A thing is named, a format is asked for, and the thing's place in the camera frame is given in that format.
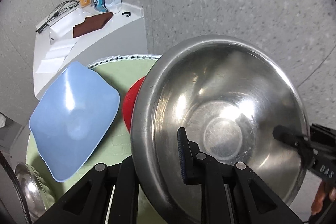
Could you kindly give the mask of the person's hand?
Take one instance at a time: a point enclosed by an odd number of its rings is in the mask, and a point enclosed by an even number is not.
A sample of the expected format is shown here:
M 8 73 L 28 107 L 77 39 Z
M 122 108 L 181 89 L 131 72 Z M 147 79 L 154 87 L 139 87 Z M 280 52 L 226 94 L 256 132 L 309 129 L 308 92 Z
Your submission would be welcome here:
M 329 198 L 331 202 L 335 201 L 336 190 L 322 181 L 318 187 L 317 193 L 315 195 L 314 201 L 311 205 L 311 215 L 316 215 L 322 210 L 323 201 L 326 197 Z

